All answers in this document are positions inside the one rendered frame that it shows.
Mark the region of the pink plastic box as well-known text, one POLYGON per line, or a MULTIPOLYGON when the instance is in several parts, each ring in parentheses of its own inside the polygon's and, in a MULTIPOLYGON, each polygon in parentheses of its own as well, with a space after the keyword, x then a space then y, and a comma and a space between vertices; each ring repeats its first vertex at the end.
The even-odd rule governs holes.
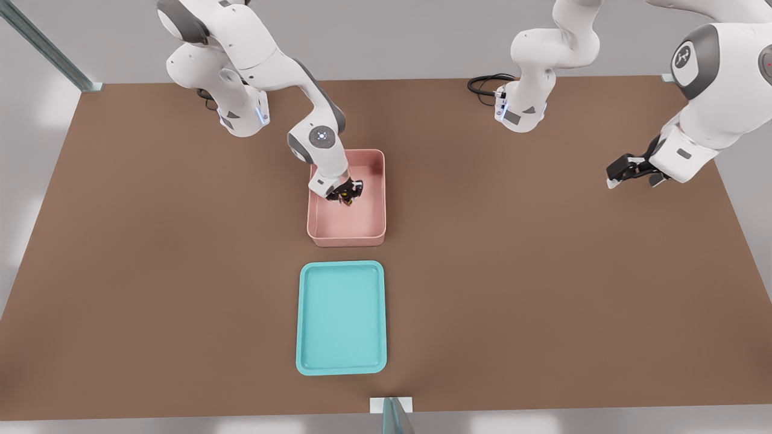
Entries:
POLYGON ((308 194, 307 233, 318 247, 374 247, 386 232, 384 154, 375 149, 347 150, 351 177, 364 182, 352 206, 308 194))

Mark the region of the pale blue-green tray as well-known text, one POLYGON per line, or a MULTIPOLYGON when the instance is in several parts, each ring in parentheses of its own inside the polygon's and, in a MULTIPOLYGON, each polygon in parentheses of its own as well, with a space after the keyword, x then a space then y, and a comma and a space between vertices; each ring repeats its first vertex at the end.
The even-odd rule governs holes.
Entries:
POLYGON ((300 272, 296 366, 304 376, 380 373, 388 362, 384 269, 374 260, 300 272))

